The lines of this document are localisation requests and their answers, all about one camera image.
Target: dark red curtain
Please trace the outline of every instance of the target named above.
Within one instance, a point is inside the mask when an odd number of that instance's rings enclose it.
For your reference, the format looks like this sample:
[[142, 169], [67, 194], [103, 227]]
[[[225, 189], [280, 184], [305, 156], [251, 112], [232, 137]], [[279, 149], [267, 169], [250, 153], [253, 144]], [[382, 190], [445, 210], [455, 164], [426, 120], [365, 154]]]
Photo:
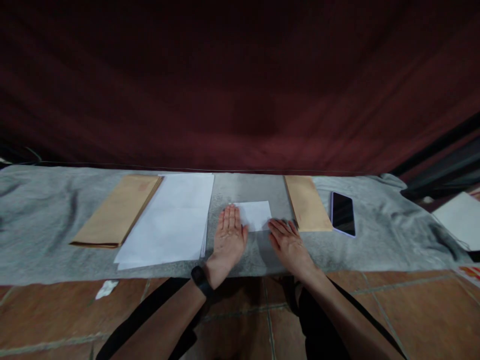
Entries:
[[1, 137], [44, 160], [388, 172], [480, 110], [479, 1], [7, 1]]

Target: black phone screen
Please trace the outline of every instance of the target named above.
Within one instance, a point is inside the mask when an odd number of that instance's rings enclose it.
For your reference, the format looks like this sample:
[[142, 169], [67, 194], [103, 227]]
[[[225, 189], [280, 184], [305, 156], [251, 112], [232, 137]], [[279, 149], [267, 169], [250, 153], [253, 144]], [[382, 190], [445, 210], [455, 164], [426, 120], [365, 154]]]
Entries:
[[332, 193], [331, 224], [337, 230], [355, 236], [354, 203], [351, 198]]

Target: black wristband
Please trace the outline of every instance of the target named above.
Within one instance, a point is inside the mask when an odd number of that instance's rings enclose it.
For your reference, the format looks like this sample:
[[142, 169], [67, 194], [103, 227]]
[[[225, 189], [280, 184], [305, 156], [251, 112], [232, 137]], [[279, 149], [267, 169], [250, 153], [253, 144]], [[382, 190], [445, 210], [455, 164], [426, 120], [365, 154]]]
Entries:
[[191, 279], [207, 298], [212, 297], [214, 290], [209, 284], [205, 271], [200, 266], [195, 266], [191, 270]]

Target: kraft paper envelope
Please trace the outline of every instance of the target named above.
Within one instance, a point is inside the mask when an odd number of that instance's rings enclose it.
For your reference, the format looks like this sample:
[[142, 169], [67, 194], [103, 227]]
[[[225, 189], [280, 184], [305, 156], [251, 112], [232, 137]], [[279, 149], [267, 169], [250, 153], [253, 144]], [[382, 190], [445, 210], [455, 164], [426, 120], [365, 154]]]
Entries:
[[125, 175], [70, 244], [95, 248], [121, 246], [162, 179], [161, 176]]
[[285, 176], [288, 196], [300, 232], [332, 231], [332, 223], [311, 176]]

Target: gray fabric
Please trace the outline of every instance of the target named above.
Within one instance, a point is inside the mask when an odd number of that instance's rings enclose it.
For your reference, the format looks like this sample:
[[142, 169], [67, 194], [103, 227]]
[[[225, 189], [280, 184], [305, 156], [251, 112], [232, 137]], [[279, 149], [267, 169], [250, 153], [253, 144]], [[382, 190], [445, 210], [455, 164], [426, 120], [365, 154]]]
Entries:
[[[118, 250], [69, 245], [77, 231], [125, 174], [161, 171], [9, 166], [0, 171], [0, 284], [52, 284], [118, 278], [188, 277], [196, 261], [117, 271]], [[445, 269], [470, 258], [426, 211], [400, 195], [405, 184], [382, 177], [314, 177], [326, 209], [330, 193], [353, 198], [356, 238], [338, 232], [304, 232], [302, 238], [324, 271]], [[217, 173], [208, 216], [206, 256], [213, 250], [220, 210], [230, 202], [270, 202], [274, 218], [292, 219], [282, 176]], [[248, 246], [230, 276], [285, 272], [268, 231], [249, 233]]]

